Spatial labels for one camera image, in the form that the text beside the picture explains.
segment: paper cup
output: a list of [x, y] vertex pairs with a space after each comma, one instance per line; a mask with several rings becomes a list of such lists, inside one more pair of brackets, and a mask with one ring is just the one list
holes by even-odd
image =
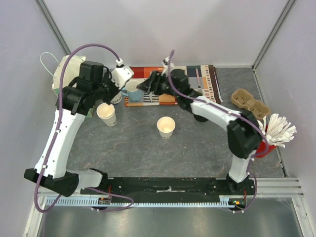
[[111, 104], [118, 104], [119, 102], [121, 102], [122, 100], [122, 92], [119, 92], [114, 98], [113, 100], [111, 100]]
[[163, 139], [169, 139], [175, 127], [176, 123], [170, 117], [162, 117], [157, 122], [157, 128]]
[[102, 103], [97, 108], [97, 115], [109, 127], [114, 126], [117, 122], [117, 117], [115, 115], [115, 109], [113, 105]]

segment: placemat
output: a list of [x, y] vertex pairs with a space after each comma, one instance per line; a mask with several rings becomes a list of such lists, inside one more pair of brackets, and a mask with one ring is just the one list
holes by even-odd
[[[213, 65], [198, 65], [198, 66], [178, 66], [185, 71], [185, 74], [189, 78], [189, 84], [191, 88], [199, 90], [215, 103], [222, 103], [220, 89], [218, 86], [218, 80], [216, 75], [216, 69]], [[143, 82], [146, 80], [152, 71], [163, 71], [163, 67], [131, 67], [134, 72], [133, 79]], [[171, 95], [152, 95], [152, 101], [149, 98], [149, 94], [144, 93], [141, 100], [138, 102], [132, 102], [125, 97], [125, 106], [148, 106], [148, 105], [177, 105], [176, 98]]]

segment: light blue cup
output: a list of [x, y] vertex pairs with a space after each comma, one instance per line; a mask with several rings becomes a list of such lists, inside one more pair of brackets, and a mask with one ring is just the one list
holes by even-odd
[[136, 87], [139, 83], [137, 80], [130, 80], [122, 89], [122, 94], [128, 96], [133, 102], [140, 101], [143, 96], [143, 91]]

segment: red container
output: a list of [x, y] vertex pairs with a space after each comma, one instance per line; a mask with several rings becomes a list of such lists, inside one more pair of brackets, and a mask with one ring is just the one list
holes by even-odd
[[[276, 147], [277, 147], [277, 146], [269, 145], [269, 150], [268, 150], [267, 153], [262, 154], [262, 155], [259, 155], [259, 156], [255, 156], [255, 157], [256, 157], [256, 158], [263, 158], [263, 157], [265, 157], [267, 154], [269, 154], [271, 151], [273, 151]], [[262, 153], [262, 152], [264, 152], [265, 150], [266, 150], [266, 144], [265, 144], [264, 141], [262, 141], [262, 142], [260, 143], [258, 149], [257, 149], [256, 154]]]

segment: white wall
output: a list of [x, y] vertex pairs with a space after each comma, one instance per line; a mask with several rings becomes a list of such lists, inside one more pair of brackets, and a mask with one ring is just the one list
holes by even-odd
[[[44, 149], [56, 101], [39, 56], [50, 51], [61, 59], [63, 52], [33, 0], [2, 0], [0, 32], [0, 235], [19, 237], [35, 187], [24, 170]], [[43, 59], [54, 71], [54, 59]]]
[[[133, 66], [252, 65], [286, 0], [45, 0], [71, 50], [102, 43]], [[104, 50], [88, 59], [114, 65]]]
[[266, 102], [297, 127], [281, 150], [316, 220], [316, 1], [299, 0], [258, 68]]

